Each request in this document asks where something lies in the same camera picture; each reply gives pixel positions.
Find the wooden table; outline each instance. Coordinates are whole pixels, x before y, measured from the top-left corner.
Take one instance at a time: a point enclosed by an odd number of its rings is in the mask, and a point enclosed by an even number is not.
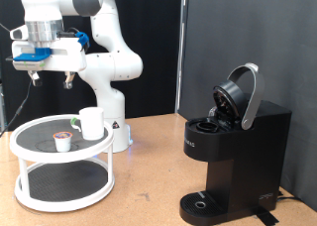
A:
[[[183,152],[185,119],[170,114],[127,122],[134,145],[114,155],[112,192],[90,207],[66,213],[44,213],[19,204],[14,195],[19,162],[10,152],[10,133],[6,133],[0,139],[0,225],[187,225],[178,213],[179,200],[205,189],[207,164]],[[106,154],[98,158],[107,161]],[[317,225],[316,212],[293,200],[279,202],[272,214],[279,226]],[[264,226],[257,217],[222,225]]]

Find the coffee maker handle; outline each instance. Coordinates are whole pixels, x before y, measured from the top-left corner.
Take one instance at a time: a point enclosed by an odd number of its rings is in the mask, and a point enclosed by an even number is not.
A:
[[[259,106],[264,97],[265,87],[264,77],[260,73],[259,67],[253,63],[247,63],[234,69],[228,76],[228,80],[231,80],[236,83],[238,79],[247,71],[252,72],[255,80],[255,86],[245,116],[242,120],[242,128],[244,130],[250,129],[254,123]]]

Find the white cup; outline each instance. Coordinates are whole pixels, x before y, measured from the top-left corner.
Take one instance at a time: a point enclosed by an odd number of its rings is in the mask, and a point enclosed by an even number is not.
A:
[[[80,119],[81,130],[74,125],[75,121]],[[82,138],[85,140],[99,140],[105,134],[103,108],[89,107],[79,111],[78,118],[72,118],[70,121],[71,127],[82,131]]]
[[[59,132],[53,135],[55,139],[56,149],[60,153],[65,153],[70,150],[72,134],[69,132]]]

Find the white mug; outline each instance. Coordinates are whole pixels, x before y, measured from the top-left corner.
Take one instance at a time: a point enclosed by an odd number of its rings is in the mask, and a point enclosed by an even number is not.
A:
[[[75,125],[77,119],[80,119],[81,130]],[[71,127],[82,131],[82,138],[85,140],[99,140],[105,134],[103,109],[99,107],[84,108],[79,111],[78,118],[72,118]]]

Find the coffee maker lid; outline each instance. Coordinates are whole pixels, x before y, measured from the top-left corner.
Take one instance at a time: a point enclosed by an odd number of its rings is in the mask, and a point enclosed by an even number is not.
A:
[[[247,71],[251,71],[254,77],[254,90],[249,103],[243,91],[236,84]],[[225,82],[214,89],[214,99],[218,110],[234,119],[242,119],[241,125],[244,130],[252,127],[263,96],[264,77],[259,72],[259,67],[253,63],[238,66],[230,73]]]

